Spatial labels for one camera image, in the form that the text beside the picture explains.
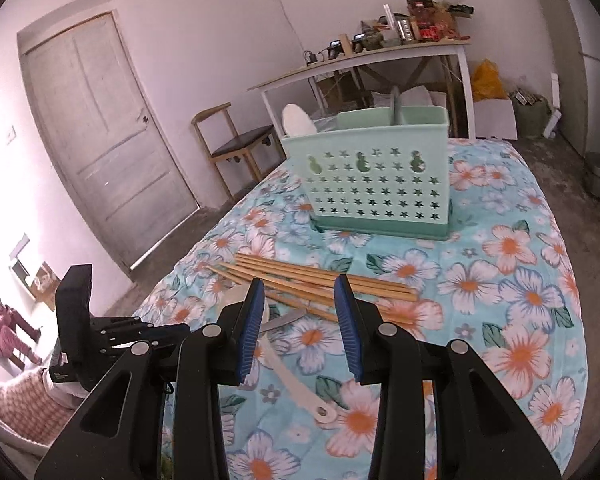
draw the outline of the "green plastic basket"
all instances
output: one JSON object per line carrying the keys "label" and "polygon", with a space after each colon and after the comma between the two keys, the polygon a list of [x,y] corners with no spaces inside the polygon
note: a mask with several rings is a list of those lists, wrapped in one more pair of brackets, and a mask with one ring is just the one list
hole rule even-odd
{"label": "green plastic basket", "polygon": [[282,140],[324,229],[448,237],[446,108],[404,106],[395,126],[389,108],[354,110],[320,131]]}

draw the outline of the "black chair seat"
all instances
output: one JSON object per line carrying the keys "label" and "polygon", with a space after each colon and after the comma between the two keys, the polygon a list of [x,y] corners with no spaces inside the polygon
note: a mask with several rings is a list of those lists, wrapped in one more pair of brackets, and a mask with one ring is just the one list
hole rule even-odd
{"label": "black chair seat", "polygon": [[267,126],[261,126],[256,128],[255,130],[251,130],[250,132],[246,132],[245,134],[240,134],[237,137],[231,139],[228,143],[220,146],[217,150],[215,150],[211,156],[220,156],[225,153],[231,153],[236,150],[241,150],[250,146],[254,142],[257,142],[259,139],[262,139],[268,136],[273,131],[273,124],[268,124]]}

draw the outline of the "orange bag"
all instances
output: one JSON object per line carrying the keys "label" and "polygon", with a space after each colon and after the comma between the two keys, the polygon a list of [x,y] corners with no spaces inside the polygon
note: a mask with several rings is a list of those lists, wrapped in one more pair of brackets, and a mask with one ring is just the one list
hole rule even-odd
{"label": "orange bag", "polygon": [[471,76],[471,91],[475,101],[483,99],[508,99],[502,87],[498,67],[492,61],[485,59]]}

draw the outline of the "door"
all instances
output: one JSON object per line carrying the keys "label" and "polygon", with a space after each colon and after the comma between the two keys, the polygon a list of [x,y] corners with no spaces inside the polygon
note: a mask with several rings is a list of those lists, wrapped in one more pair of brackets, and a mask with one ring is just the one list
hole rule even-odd
{"label": "door", "polygon": [[198,209],[149,113],[111,14],[27,52],[29,101],[56,169],[109,253],[132,267]]}

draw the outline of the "wooden chair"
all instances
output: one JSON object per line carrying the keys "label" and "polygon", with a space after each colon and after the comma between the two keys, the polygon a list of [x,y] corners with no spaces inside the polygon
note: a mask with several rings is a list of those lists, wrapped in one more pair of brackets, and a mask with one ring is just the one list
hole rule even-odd
{"label": "wooden chair", "polygon": [[[224,177],[222,177],[222,173],[220,173],[220,170],[218,169],[218,162],[220,160],[233,159],[236,162],[240,162],[240,158],[243,157],[245,162],[247,163],[247,167],[249,168],[249,172],[251,173],[253,179],[256,182],[260,182],[265,176],[267,176],[267,174],[263,174],[260,171],[260,168],[256,164],[253,155],[251,155],[251,150],[253,149],[253,147],[258,142],[263,142],[267,146],[270,146],[271,142],[269,140],[269,136],[271,136],[273,138],[273,142],[275,142],[276,144],[276,149],[278,150],[278,153],[280,154],[282,160],[286,159],[286,155],[285,150],[282,148],[282,144],[280,144],[280,140],[278,139],[278,136],[276,135],[275,129],[273,128],[272,124],[268,124],[267,126],[261,126],[259,128],[256,128],[255,130],[251,130],[244,134],[238,134],[238,131],[235,129],[234,122],[229,116],[229,111],[227,109],[229,106],[231,106],[231,103],[224,103],[213,108],[208,108],[207,110],[202,110],[201,112],[197,113],[195,117],[193,117],[193,119],[191,120],[191,124],[193,124],[193,127],[196,129],[196,133],[200,138],[200,142],[205,148],[206,157],[209,161],[211,161],[214,168],[216,168],[216,172],[220,177],[220,181],[222,182],[222,186],[224,186],[224,190],[226,191],[227,195],[229,195],[229,197],[231,197],[231,199],[235,201],[234,196],[232,195],[231,191],[229,191],[229,187],[227,186]],[[212,115],[217,114],[218,112],[222,112],[222,114],[224,115],[224,118],[226,119],[226,122],[229,125],[229,129],[231,130],[231,133],[233,134],[234,138],[224,143],[222,146],[220,146],[220,148],[211,153],[211,150],[209,150],[209,146],[206,143],[205,137],[203,137],[202,132],[200,131],[200,123],[202,121],[205,121]]]}

